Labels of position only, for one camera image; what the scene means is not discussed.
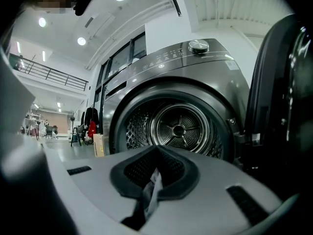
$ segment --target cardboard box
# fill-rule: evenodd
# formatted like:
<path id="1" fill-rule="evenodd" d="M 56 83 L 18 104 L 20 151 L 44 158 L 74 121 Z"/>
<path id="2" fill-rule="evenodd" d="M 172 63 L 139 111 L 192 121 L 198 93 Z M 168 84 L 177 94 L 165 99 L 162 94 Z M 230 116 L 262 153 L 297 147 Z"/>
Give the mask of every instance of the cardboard box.
<path id="1" fill-rule="evenodd" d="M 96 157 L 104 157 L 104 143 L 102 134 L 93 134 L 94 154 Z"/>

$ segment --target dryer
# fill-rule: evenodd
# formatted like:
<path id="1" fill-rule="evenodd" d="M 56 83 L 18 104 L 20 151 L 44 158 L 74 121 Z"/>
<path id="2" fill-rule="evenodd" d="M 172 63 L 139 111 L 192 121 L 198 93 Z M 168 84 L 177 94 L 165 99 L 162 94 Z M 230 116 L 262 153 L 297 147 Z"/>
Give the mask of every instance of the dryer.
<path id="1" fill-rule="evenodd" d="M 155 144 L 232 161 L 248 94 L 236 61 L 216 39 L 160 49 L 105 86 L 105 153 Z"/>

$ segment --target black coat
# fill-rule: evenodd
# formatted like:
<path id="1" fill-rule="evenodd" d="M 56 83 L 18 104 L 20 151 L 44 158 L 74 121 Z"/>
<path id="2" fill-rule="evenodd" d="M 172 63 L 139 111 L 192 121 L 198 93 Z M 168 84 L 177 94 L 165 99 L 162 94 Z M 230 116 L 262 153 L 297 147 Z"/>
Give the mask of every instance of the black coat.
<path id="1" fill-rule="evenodd" d="M 88 108 L 85 113 L 85 125 L 89 126 L 93 120 L 96 125 L 99 124 L 98 111 L 95 108 Z"/>
<path id="2" fill-rule="evenodd" d="M 82 114 L 82 119 L 80 120 L 80 125 L 84 124 L 85 112 Z"/>

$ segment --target control knob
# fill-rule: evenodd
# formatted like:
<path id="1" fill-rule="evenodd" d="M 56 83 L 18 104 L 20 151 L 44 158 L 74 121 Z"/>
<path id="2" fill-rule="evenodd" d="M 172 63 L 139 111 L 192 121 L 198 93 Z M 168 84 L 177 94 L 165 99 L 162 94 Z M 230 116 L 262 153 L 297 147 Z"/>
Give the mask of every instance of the control knob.
<path id="1" fill-rule="evenodd" d="M 189 42 L 188 49 L 195 54 L 201 54 L 209 51 L 209 44 L 202 39 L 195 39 Z"/>

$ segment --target floor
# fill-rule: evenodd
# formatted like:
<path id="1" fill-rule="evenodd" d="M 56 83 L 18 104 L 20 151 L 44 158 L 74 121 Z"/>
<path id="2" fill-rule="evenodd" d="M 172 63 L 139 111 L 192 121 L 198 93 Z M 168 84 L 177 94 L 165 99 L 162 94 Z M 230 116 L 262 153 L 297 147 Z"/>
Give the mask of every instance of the floor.
<path id="1" fill-rule="evenodd" d="M 54 149 L 58 154 L 62 162 L 77 160 L 77 159 L 89 159 L 95 158 L 93 144 L 82 146 L 78 142 L 73 143 L 70 146 L 70 142 L 67 139 L 40 139 L 40 142 L 47 146 L 47 148 Z"/>

